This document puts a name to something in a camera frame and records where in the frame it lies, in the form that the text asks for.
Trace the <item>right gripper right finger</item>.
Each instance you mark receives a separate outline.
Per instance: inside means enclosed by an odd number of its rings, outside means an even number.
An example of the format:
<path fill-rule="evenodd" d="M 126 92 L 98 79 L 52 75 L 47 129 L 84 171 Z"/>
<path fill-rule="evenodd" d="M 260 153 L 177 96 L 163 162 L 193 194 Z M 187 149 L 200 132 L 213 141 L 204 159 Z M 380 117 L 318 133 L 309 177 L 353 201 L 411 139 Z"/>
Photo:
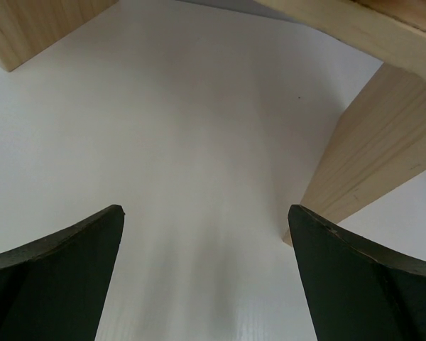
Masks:
<path fill-rule="evenodd" d="M 426 340 L 426 261 L 302 205 L 288 224 L 318 340 Z"/>

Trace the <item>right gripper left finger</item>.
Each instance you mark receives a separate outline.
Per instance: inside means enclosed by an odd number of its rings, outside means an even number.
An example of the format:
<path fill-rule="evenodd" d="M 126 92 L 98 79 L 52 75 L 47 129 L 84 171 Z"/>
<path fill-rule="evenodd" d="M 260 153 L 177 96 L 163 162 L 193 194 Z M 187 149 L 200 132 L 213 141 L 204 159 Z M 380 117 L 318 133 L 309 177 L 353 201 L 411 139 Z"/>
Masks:
<path fill-rule="evenodd" d="M 124 220 L 111 205 L 0 253 L 0 340 L 94 340 Z"/>

